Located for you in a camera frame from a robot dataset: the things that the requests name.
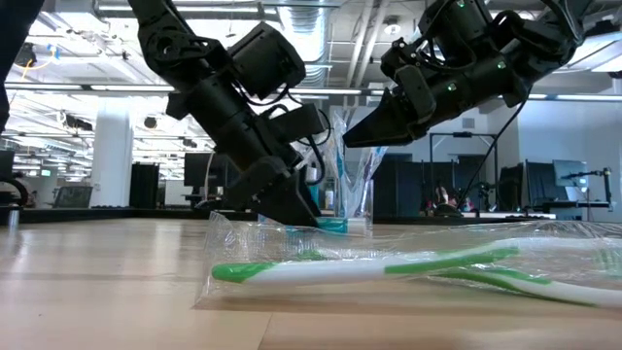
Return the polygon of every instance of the desk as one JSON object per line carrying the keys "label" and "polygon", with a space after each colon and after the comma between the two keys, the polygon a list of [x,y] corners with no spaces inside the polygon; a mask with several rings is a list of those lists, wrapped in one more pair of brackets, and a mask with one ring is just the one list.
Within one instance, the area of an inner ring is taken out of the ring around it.
{"label": "desk", "polygon": [[542,211],[555,214],[559,220],[582,221],[583,209],[609,209],[610,204],[602,201],[551,201],[542,203]]}
{"label": "desk", "polygon": [[407,308],[365,314],[351,303],[193,309],[205,230],[203,221],[122,219],[2,231],[2,347],[620,349],[621,313],[426,281],[359,286],[371,298],[411,296]]}
{"label": "desk", "polygon": [[[465,218],[477,218],[477,214],[476,213],[463,213],[463,216]],[[555,214],[544,214],[544,213],[532,213],[529,214],[528,216],[525,216],[525,214],[522,213],[503,213],[503,212],[496,212],[496,213],[480,213],[479,214],[479,218],[481,219],[505,219],[505,218],[532,218],[532,219],[546,219],[546,220],[555,220],[557,219]]]}

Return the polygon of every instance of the plastic packaging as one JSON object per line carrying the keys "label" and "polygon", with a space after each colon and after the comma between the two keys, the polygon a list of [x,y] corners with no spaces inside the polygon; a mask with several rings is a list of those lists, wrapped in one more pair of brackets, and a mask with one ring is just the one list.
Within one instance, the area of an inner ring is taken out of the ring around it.
{"label": "plastic packaging", "polygon": [[529,222],[383,229],[373,238],[309,227],[232,223],[213,214],[198,305],[226,300],[309,300],[398,304],[382,283],[417,278],[529,297],[622,307],[622,225]]}
{"label": "plastic packaging", "polygon": [[362,148],[358,162],[346,161],[343,135],[348,126],[338,113],[332,115],[331,124],[332,135],[328,141],[325,154],[327,165],[335,175],[337,184],[335,216],[339,218],[366,218],[367,229],[371,231],[373,219],[373,183],[371,177],[380,165],[387,148]]}
{"label": "plastic packaging", "polygon": [[[259,222],[264,225],[276,227],[286,228],[290,231],[299,230],[299,227],[285,227],[271,220],[269,218],[264,217],[263,215],[258,215]],[[368,229],[368,222],[366,218],[333,218],[333,217],[322,217],[317,218],[318,220],[318,228],[319,230],[329,231],[331,234],[345,234],[345,235],[358,235],[358,236],[370,236],[371,230]]]}

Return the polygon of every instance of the air duct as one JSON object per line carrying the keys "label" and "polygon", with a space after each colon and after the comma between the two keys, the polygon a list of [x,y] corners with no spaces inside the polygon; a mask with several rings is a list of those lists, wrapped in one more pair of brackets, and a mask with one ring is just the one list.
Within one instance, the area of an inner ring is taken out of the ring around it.
{"label": "air duct", "polygon": [[[264,20],[278,22],[273,9],[265,9],[260,3],[244,2],[243,7],[235,3],[214,3],[192,1],[177,4],[177,11],[184,19]],[[129,5],[117,1],[99,2],[95,12],[101,18],[135,18]]]}
{"label": "air duct", "polygon": [[[312,7],[285,7],[278,9],[286,37],[305,62],[325,60],[329,10]],[[326,67],[307,67],[307,77],[300,87],[322,87],[327,76]]]}

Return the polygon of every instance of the black robotic arm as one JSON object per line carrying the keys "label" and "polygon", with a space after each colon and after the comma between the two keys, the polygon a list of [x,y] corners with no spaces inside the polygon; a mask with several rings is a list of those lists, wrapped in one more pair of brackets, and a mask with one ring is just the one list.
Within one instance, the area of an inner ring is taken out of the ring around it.
{"label": "black robotic arm", "polygon": [[399,39],[382,56],[382,72],[397,87],[385,89],[378,108],[345,134],[346,146],[405,145],[499,95],[508,107],[525,101],[535,82],[582,45],[581,21],[593,0],[542,2],[551,11],[538,20],[512,11],[492,18],[483,0],[432,3],[419,23],[422,37]]}
{"label": "black robotic arm", "polygon": [[304,182],[302,157],[290,144],[326,130],[326,120],[311,104],[274,119],[273,109],[256,115],[248,97],[263,99],[285,85],[282,97],[304,79],[294,47],[262,23],[226,50],[218,40],[194,35],[170,0],[129,4],[147,64],[177,90],[167,114],[191,114],[242,173],[226,200],[283,224],[315,226],[320,211]]}

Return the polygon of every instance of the cable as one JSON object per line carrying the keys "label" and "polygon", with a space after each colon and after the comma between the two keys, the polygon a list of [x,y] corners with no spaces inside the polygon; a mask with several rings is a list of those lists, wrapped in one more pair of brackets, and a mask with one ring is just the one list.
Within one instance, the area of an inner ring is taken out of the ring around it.
{"label": "cable", "polygon": [[52,49],[52,56],[50,57],[50,59],[49,59],[46,63],[44,63],[44,64],[42,64],[42,65],[40,65],[40,66],[38,66],[38,67],[30,67],[30,63],[32,62],[32,59],[30,59],[30,60],[28,61],[28,63],[26,63],[26,66],[25,66],[25,67],[24,67],[24,66],[20,66],[20,65],[19,65],[19,64],[17,64],[17,63],[15,63],[15,65],[16,65],[17,67],[21,68],[21,69],[26,70],[26,71],[37,70],[37,69],[43,69],[43,68],[46,68],[46,67],[47,67],[50,63],[52,63],[52,61],[54,60],[54,56],[55,56],[55,55],[56,55],[56,50],[55,50],[55,49]]}
{"label": "cable", "polygon": [[204,186],[204,188],[205,188],[205,199],[207,199],[207,195],[209,194],[207,185],[208,185],[208,181],[210,179],[210,167],[212,166],[212,159],[214,159],[214,153],[215,152],[212,151],[212,154],[210,155],[210,159],[207,161],[207,170],[205,170],[205,186]]}
{"label": "cable", "polygon": [[562,29],[566,31],[567,35],[571,35],[574,41],[579,42],[581,40],[581,35],[576,30],[574,26],[575,22],[570,17],[570,10],[568,8],[567,0],[561,0],[560,3],[557,3],[553,0],[540,0],[546,5],[553,14],[557,17],[557,19],[562,24]]}
{"label": "cable", "polygon": [[[531,92],[532,92],[532,90],[530,89],[527,92],[527,96],[529,96],[529,94]],[[501,138],[501,136],[503,135],[505,130],[512,124],[512,122],[514,122],[516,117],[518,117],[518,115],[521,113],[521,111],[523,110],[523,107],[525,107],[526,104],[527,104],[527,99],[523,100],[523,102],[521,103],[520,107],[518,107],[516,112],[514,112],[514,115],[512,115],[512,117],[509,119],[509,121],[507,121],[505,123],[505,125],[503,126],[501,131],[499,131],[499,133],[497,134],[497,137],[495,137],[495,140],[493,141],[493,143],[488,148],[488,152],[486,153],[486,156],[484,156],[482,161],[479,163],[479,166],[477,167],[477,171],[475,171],[473,176],[470,178],[470,181],[468,181],[468,185],[466,186],[466,190],[463,192],[463,194],[461,195],[460,201],[458,202],[458,208],[461,208],[463,206],[463,204],[465,202],[465,199],[467,199],[468,193],[470,192],[471,187],[473,186],[473,182],[475,181],[475,179],[479,175],[479,172],[484,167],[484,164],[486,163],[486,159],[488,159],[488,156],[490,155],[490,153],[492,153],[493,150],[495,149],[495,147],[497,146],[497,143],[499,142],[499,139]]]}
{"label": "cable", "polygon": [[279,104],[275,104],[274,106],[270,107],[264,113],[267,114],[268,116],[271,116],[272,113],[274,113],[274,111],[276,111],[277,109],[280,109],[280,110],[282,110],[285,113],[288,113],[290,111],[290,109],[287,108],[285,105],[279,103]]}
{"label": "cable", "polygon": [[[438,11],[436,12],[434,17],[432,18],[432,21],[430,22],[430,25],[428,26],[428,31],[427,31],[426,35],[423,35],[421,38],[417,39],[415,41],[415,43],[414,43],[414,45],[415,45],[415,55],[421,61],[421,64],[423,64],[425,67],[427,67],[427,68],[429,68],[431,70],[436,70],[436,71],[441,71],[441,72],[450,72],[450,73],[461,72],[461,71],[465,71],[465,70],[471,68],[472,66],[474,66],[477,63],[477,55],[475,54],[473,49],[469,45],[467,45],[467,43],[462,38],[462,36],[459,36],[461,38],[461,41],[463,42],[463,44],[465,44],[465,47],[468,49],[468,55],[469,55],[469,58],[470,58],[470,62],[468,64],[466,64],[466,65],[459,66],[459,67],[450,67],[450,66],[438,64],[438,62],[440,62],[440,60],[438,60],[438,58],[436,58],[436,55],[435,55],[435,52],[434,52],[433,36],[431,35],[432,29],[437,24],[437,21],[440,18],[440,15],[442,13],[444,13],[445,10],[447,10],[447,8],[450,5],[452,5],[455,1],[456,0],[446,0],[440,6]],[[427,55],[426,53],[421,52],[421,50],[419,50],[421,45],[424,42],[426,42],[426,41],[429,42],[429,47],[430,47],[431,55]]]}
{"label": "cable", "polygon": [[[300,100],[298,100],[297,98],[293,97],[292,94],[289,91],[288,91],[288,97],[290,98],[291,101],[299,104],[300,106],[302,106],[304,104]],[[327,116],[327,114],[324,113],[324,111],[321,110],[321,109],[318,109],[318,111],[320,111],[320,113],[322,114],[324,119],[326,119],[327,124],[328,124],[328,134],[327,134],[327,137],[324,140],[322,140],[322,142],[319,142],[317,144],[317,146],[323,146],[324,144],[326,144],[328,142],[328,140],[330,139],[330,136],[332,135],[332,125],[330,124],[330,118]],[[311,144],[308,144],[308,143],[306,143],[304,141],[301,141],[301,140],[298,140],[298,143],[303,145],[303,146],[307,146],[307,147],[311,146]]]}
{"label": "cable", "polygon": [[327,166],[324,163],[324,159],[322,158],[320,149],[318,149],[318,145],[316,145],[313,137],[309,136],[307,137],[307,140],[309,140],[309,145],[311,145],[311,149],[313,149],[313,153],[315,154],[315,157],[318,159],[318,164],[320,165],[320,177],[318,177],[315,181],[308,182],[307,185],[316,186],[316,185],[320,185],[322,181],[324,181],[324,178],[327,173]]}
{"label": "cable", "polygon": [[[30,67],[31,63],[32,63],[32,59],[29,59],[28,63],[26,63],[26,67],[22,67],[22,66],[16,64],[17,67],[23,68],[23,73],[21,74],[21,80],[20,80],[21,82],[23,82],[24,79],[26,79],[26,74],[28,73],[28,70],[30,69],[29,67]],[[17,97],[18,93],[19,93],[19,90],[16,90],[13,93],[13,96],[11,96],[11,100],[9,101],[9,109],[11,109],[11,105],[13,105],[13,101],[16,100],[16,97]]]}
{"label": "cable", "polygon": [[272,101],[265,102],[265,103],[258,103],[258,102],[253,101],[249,96],[246,95],[246,93],[241,92],[241,94],[244,97],[244,99],[246,100],[246,102],[248,102],[249,104],[251,104],[253,106],[258,106],[258,107],[271,106],[271,105],[279,102],[280,100],[282,100],[283,97],[285,97],[289,93],[290,93],[290,87],[285,86],[285,88],[283,88],[283,91],[281,91],[281,93],[279,93],[279,95],[275,99],[273,99]]}

